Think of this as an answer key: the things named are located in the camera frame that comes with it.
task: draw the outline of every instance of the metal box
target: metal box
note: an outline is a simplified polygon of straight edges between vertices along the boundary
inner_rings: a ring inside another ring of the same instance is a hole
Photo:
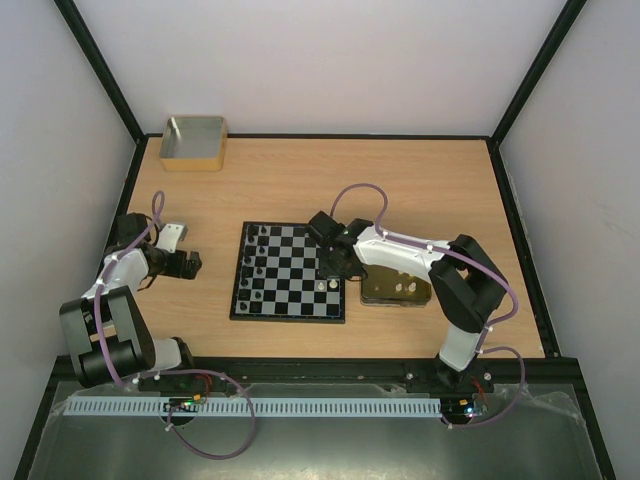
[[[160,160],[169,172],[216,172],[222,168],[227,124],[222,117],[171,117]]]

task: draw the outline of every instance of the white robotic arm segment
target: white robotic arm segment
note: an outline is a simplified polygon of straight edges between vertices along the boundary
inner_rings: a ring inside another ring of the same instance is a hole
[[[184,240],[187,236],[187,225],[185,223],[167,223],[158,234],[158,243],[156,248],[167,250],[174,253],[178,248],[178,242]]]
[[[442,240],[424,240],[393,232],[388,232],[383,238],[376,232],[375,227],[371,226],[367,227],[358,236],[358,241],[353,247],[363,265],[380,265],[393,268],[431,283],[431,278],[429,277],[431,265],[433,262],[441,260],[444,253],[430,251],[427,248],[414,247],[390,240],[390,238],[409,240],[409,243],[425,244],[425,246],[427,244],[437,245],[447,250],[449,249],[449,243]],[[464,370],[475,356],[475,347],[479,338],[479,333],[465,332],[450,324],[447,338],[440,348],[440,359],[458,372]]]
[[[117,254],[118,252],[115,252],[104,258],[104,267],[102,268],[98,278],[103,278],[104,271],[111,262],[117,261],[118,264],[111,270],[111,275],[105,282],[102,295],[106,295],[110,290],[115,290],[116,288],[124,286],[129,287],[131,292],[136,292],[140,287],[142,280],[144,280],[149,274],[147,259],[139,248],[131,250],[120,260],[114,259]],[[95,297],[97,287],[98,284],[94,283],[91,288],[82,295],[82,298],[86,298],[88,300],[93,299],[93,297]]]
[[[449,248],[446,241],[431,241],[421,238],[389,232],[385,238],[380,236],[375,227],[367,227],[359,236],[353,249],[364,265],[380,265],[405,272],[431,283],[429,271],[431,264],[441,260],[443,253],[429,251],[426,248],[412,247],[389,238],[403,238],[414,242],[437,245]]]

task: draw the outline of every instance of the robotic arm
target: robotic arm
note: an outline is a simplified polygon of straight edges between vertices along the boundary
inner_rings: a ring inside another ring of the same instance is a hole
[[[473,238],[460,235],[447,242],[392,232],[381,234],[371,221],[357,218],[345,227],[322,211],[310,220],[308,232],[321,247],[319,270],[323,277],[362,277],[366,275],[365,265],[380,265],[431,283],[451,323],[438,356],[456,372],[469,366],[482,329],[506,292],[485,273],[434,247],[462,254],[504,278]],[[463,278],[459,270],[465,269],[468,273]]]
[[[147,227],[145,215],[131,213],[117,218],[116,245],[104,257],[99,279],[105,278],[100,295],[100,316],[105,325],[115,328],[107,337],[109,356],[121,377],[142,371],[160,371],[178,366],[192,366],[186,344],[179,338],[154,339],[147,329],[134,294],[145,278],[147,287],[158,275],[194,279],[202,266],[198,252],[178,250],[178,242],[187,234],[183,223],[169,223],[158,231],[155,244],[147,235],[131,251],[125,252]],[[81,298],[60,308],[60,321],[69,346],[76,377],[85,387],[111,380],[104,355],[96,338],[94,318],[96,282]]]

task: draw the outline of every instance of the metal tray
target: metal tray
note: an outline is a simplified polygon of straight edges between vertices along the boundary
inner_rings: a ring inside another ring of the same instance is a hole
[[[216,158],[226,139],[223,117],[171,117],[162,136],[160,158]]]

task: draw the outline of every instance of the wire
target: wire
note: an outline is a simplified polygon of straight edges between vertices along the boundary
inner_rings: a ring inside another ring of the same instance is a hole
[[[496,281],[498,285],[500,285],[509,294],[512,302],[511,311],[493,320],[488,320],[485,323],[485,326],[482,329],[482,333],[480,334],[480,337],[478,338],[478,342],[476,343],[476,347],[475,347],[475,351],[479,352],[480,349],[482,348],[482,345],[485,339],[487,338],[487,334],[489,333],[491,326],[495,325],[496,323],[504,322],[505,320],[512,318],[518,312],[519,302],[518,302],[518,297],[516,295],[516,292],[509,286],[509,284],[500,275],[489,270],[487,267],[485,267],[481,263],[478,263],[475,260],[465,255],[461,255],[448,248],[443,248],[437,245],[433,245],[429,241],[424,242],[424,241],[411,240],[406,237],[398,237],[396,235],[390,234],[389,232],[383,230],[382,227],[380,226],[380,222],[382,221],[382,217],[387,211],[387,207],[389,205],[389,198],[387,197],[387,194],[385,193],[385,191],[377,185],[374,185],[372,183],[354,183],[353,185],[349,185],[348,187],[345,187],[338,194],[336,199],[333,201],[333,205],[331,206],[331,213],[330,213],[331,217],[333,217],[336,207],[338,206],[338,202],[344,196],[344,194],[347,193],[349,190],[352,190],[354,188],[360,188],[360,187],[372,188],[373,190],[376,190],[378,193],[380,193],[380,195],[382,195],[382,200],[383,200],[382,209],[380,210],[380,213],[378,213],[378,216],[376,217],[376,221],[374,223],[374,228],[376,229],[376,233],[380,235],[382,238],[391,240],[393,242],[401,243],[403,245],[407,245],[410,247],[415,247],[415,248],[426,249],[427,247],[430,246],[434,252],[441,253],[443,255],[448,255],[450,257],[453,257],[457,260],[464,262],[470,267],[480,270],[482,273],[490,277],[492,280]]]
[[[502,350],[509,351],[509,352],[513,353],[518,358],[518,362],[520,363],[520,382],[518,384],[518,390],[516,391],[516,394],[511,399],[511,402],[509,402],[509,405],[507,405],[505,407],[505,409],[502,410],[500,413],[498,413],[497,415],[495,415],[495,416],[493,416],[493,417],[491,417],[491,418],[489,418],[487,420],[484,420],[484,421],[478,422],[478,423],[466,424],[466,425],[454,425],[453,423],[449,422],[449,420],[447,420],[447,418],[443,415],[442,416],[442,423],[447,425],[447,427],[449,429],[454,429],[454,428],[455,429],[475,428],[475,427],[482,427],[482,426],[490,425],[490,424],[500,420],[501,418],[503,418],[505,415],[507,415],[516,406],[516,403],[518,403],[518,400],[522,396],[522,392],[524,391],[524,386],[525,386],[524,359],[522,358],[522,355],[520,355],[520,353],[518,353],[518,351],[515,348],[511,348],[511,347],[489,348],[489,349],[485,350],[484,353],[493,353],[493,352],[499,352],[499,351],[502,351]]]
[[[489,399],[487,398],[487,395],[484,392],[484,388],[482,388],[482,385],[480,385],[480,382],[476,380],[476,377],[471,377],[471,383],[473,383],[475,387],[478,389],[478,395],[480,395],[480,398],[482,398],[482,401],[488,407]]]
[[[204,402],[207,403],[209,399],[209,394],[211,393],[211,377],[209,375],[196,375],[196,378],[201,378],[204,380],[205,392],[204,392]]]
[[[147,284],[144,287],[139,288],[138,291],[141,292],[142,290],[146,290],[147,288],[151,288],[151,285],[153,285],[153,282],[156,281],[156,278],[158,278],[158,275],[154,275],[153,277],[151,277],[149,279],[149,281],[147,282]]]
[[[116,370],[115,365],[113,364],[113,360],[111,360],[111,355],[109,353],[109,346],[107,344],[107,338],[104,334],[104,326],[102,325],[102,315],[100,313],[100,297],[102,296],[102,292],[104,291],[105,285],[109,281],[109,275],[111,271],[115,268],[116,264],[124,258],[126,255],[131,253],[133,249],[147,236],[147,234],[151,231],[154,225],[157,225],[160,222],[160,214],[162,213],[162,209],[164,208],[164,192],[162,190],[158,190],[151,200],[151,210],[153,212],[153,217],[151,219],[151,223],[147,225],[147,227],[142,231],[138,237],[129,244],[127,248],[119,252],[115,257],[112,258],[111,262],[107,264],[102,274],[98,276],[96,280],[96,292],[93,299],[93,318],[96,324],[96,333],[98,334],[98,343],[100,344],[100,350],[102,351],[102,356],[104,357],[104,362],[107,366],[107,370],[109,371],[109,375],[113,382],[119,387],[124,387],[125,383],[120,378],[118,371]],[[156,208],[156,202],[160,199],[160,204]]]
[[[185,439],[182,436],[182,434],[176,429],[175,425],[173,425],[171,423],[171,419],[173,417],[173,414],[179,408],[179,406],[172,407],[169,410],[169,414],[167,415],[167,423],[168,423],[168,427],[167,428],[169,430],[173,431],[173,433],[176,435],[176,437],[178,437],[178,440],[180,441],[180,443],[182,443],[182,445],[184,445],[184,447],[187,450],[189,450],[192,453],[195,453],[196,455],[198,455],[198,456],[200,456],[202,458],[206,458],[208,460],[228,460],[230,458],[237,457],[241,453],[244,453],[249,448],[251,443],[253,443],[253,440],[255,439],[255,436],[256,436],[256,412],[255,412],[255,409],[253,407],[253,402],[251,401],[251,397],[249,396],[249,393],[242,387],[242,385],[240,385],[238,382],[236,382],[233,378],[228,377],[224,373],[214,372],[213,370],[203,370],[203,369],[200,369],[200,368],[190,368],[190,369],[187,369],[187,370],[165,370],[165,371],[161,372],[161,374],[162,375],[190,375],[190,374],[213,375],[214,377],[218,377],[219,379],[221,379],[223,381],[227,381],[231,385],[236,387],[236,390],[247,401],[247,405],[249,407],[249,413],[251,414],[251,430],[249,431],[249,434],[247,435],[247,438],[245,439],[244,443],[240,446],[240,448],[238,448],[234,452],[227,453],[227,454],[224,454],[224,455],[215,455],[215,454],[212,454],[212,453],[203,452],[199,448],[194,447],[193,445],[191,445],[187,441],[187,439]],[[150,378],[150,377],[153,377],[153,376],[154,376],[153,372],[146,372],[146,373],[142,374],[140,376],[140,378]]]
[[[149,220],[150,222],[153,222],[153,218],[151,218],[149,215],[145,215],[145,217],[147,218],[147,220]],[[160,228],[158,227],[157,223],[153,224],[153,228],[155,230],[156,236],[153,239],[153,243],[151,245],[153,245],[154,247],[158,244],[158,240],[160,240]]]

